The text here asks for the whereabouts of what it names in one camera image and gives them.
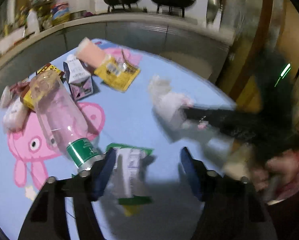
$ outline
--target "yellow snack box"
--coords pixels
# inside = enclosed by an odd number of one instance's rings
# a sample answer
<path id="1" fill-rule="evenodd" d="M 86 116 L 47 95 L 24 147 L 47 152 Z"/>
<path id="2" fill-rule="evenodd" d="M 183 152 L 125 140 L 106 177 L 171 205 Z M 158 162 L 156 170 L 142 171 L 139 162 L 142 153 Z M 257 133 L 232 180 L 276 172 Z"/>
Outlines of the yellow snack box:
<path id="1" fill-rule="evenodd" d="M 59 75 L 60 78 L 64 75 L 64 72 L 62 70 L 59 70 L 57 67 L 55 67 L 51 63 L 47 63 L 44 67 L 39 69 L 36 72 L 36 74 L 38 75 L 38 74 L 43 73 L 47 70 L 54 70 Z M 26 107 L 28 107 L 29 109 L 34 111 L 34 102 L 33 102 L 33 99 L 31 97 L 31 90 L 30 90 L 29 85 L 27 85 L 25 87 L 25 89 L 23 90 L 23 92 L 21 93 L 20 100 Z"/>

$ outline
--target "metal bowl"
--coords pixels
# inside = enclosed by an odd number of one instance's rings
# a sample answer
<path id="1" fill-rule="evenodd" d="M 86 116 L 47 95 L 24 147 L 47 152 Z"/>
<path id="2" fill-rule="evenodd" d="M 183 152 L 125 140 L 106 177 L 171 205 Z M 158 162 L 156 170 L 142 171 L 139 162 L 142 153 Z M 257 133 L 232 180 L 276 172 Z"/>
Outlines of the metal bowl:
<path id="1" fill-rule="evenodd" d="M 207 11 L 206 11 L 206 23 L 212 23 L 215 20 L 219 9 L 220 2 L 219 0 L 208 0 L 207 2 Z"/>
<path id="2" fill-rule="evenodd" d="M 87 13 L 86 10 L 73 12 L 73 13 L 70 14 L 70 20 L 72 21 L 72 20 L 84 18 L 86 13 Z"/>

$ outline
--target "person's hand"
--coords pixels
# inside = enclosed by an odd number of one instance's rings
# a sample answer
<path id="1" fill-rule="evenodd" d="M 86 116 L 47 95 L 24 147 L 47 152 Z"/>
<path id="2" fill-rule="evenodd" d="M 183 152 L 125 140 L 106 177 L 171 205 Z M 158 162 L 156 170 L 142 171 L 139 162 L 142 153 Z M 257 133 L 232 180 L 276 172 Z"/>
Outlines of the person's hand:
<path id="1" fill-rule="evenodd" d="M 286 151 L 281 157 L 274 157 L 267 161 L 265 169 L 256 167 L 251 169 L 251 180 L 256 191 L 268 187 L 269 172 L 279 173 L 283 176 L 282 185 L 291 182 L 298 172 L 298 160 L 292 151 Z"/>

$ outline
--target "plastic bottle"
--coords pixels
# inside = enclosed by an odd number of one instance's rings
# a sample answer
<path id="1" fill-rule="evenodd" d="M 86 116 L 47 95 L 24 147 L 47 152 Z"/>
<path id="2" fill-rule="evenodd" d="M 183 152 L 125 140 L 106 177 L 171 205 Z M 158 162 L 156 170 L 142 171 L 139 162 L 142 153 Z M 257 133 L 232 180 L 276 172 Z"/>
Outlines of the plastic bottle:
<path id="1" fill-rule="evenodd" d="M 37 13 L 31 9 L 27 16 L 27 33 L 35 33 L 35 35 L 40 33 L 40 24 L 37 18 Z"/>
<path id="2" fill-rule="evenodd" d="M 30 83 L 31 97 L 46 141 L 57 145 L 68 154 L 78 167 L 78 172 L 91 169 L 103 156 L 86 138 L 88 125 L 73 102 L 58 74 L 48 70 Z"/>

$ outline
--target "peppa pig tablecloth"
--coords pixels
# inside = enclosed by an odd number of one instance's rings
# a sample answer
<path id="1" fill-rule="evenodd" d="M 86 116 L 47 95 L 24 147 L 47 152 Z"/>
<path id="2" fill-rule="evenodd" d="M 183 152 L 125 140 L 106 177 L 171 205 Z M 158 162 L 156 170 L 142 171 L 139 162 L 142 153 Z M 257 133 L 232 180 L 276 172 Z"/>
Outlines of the peppa pig tablecloth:
<path id="1" fill-rule="evenodd" d="M 93 42 L 116 58 L 122 57 L 122 47 L 105 40 Z M 74 52 L 51 63 L 63 69 L 63 61 Z M 171 80 L 174 92 L 188 95 L 195 103 L 223 107 L 233 107 L 234 103 L 207 80 L 174 62 L 129 48 L 124 48 L 124 54 L 141 69 L 128 90 L 120 93 L 93 76 L 98 89 L 78 105 L 88 121 L 86 136 L 99 150 L 104 151 L 112 142 L 155 149 L 146 172 L 146 185 L 154 201 L 142 206 L 139 214 L 125 217 L 109 183 L 104 196 L 93 203 L 99 226 L 108 240 L 190 239 L 203 207 L 184 177 L 179 152 L 186 146 L 208 169 L 220 171 L 231 140 L 210 129 L 195 135 L 169 131 L 152 111 L 147 86 L 154 75 L 159 75 Z M 30 114 L 23 131 L 11 134 L 3 132 L 4 114 L 0 109 L 0 227 L 14 240 L 46 178 L 69 178 L 77 169 L 57 147 L 47 144 L 35 113 Z M 78 239 L 70 198 L 66 199 L 66 211 L 71 239 Z"/>

